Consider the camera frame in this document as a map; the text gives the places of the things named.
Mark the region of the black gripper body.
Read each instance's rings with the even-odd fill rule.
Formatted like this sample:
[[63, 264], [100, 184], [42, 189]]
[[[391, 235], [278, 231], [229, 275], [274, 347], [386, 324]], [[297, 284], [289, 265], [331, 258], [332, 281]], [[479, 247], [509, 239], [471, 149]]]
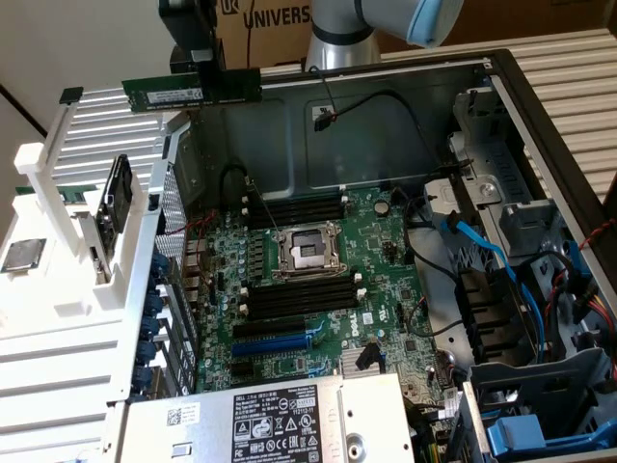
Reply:
[[216, 55], [216, 1], [159, 0], [158, 13], [175, 44], [194, 61]]

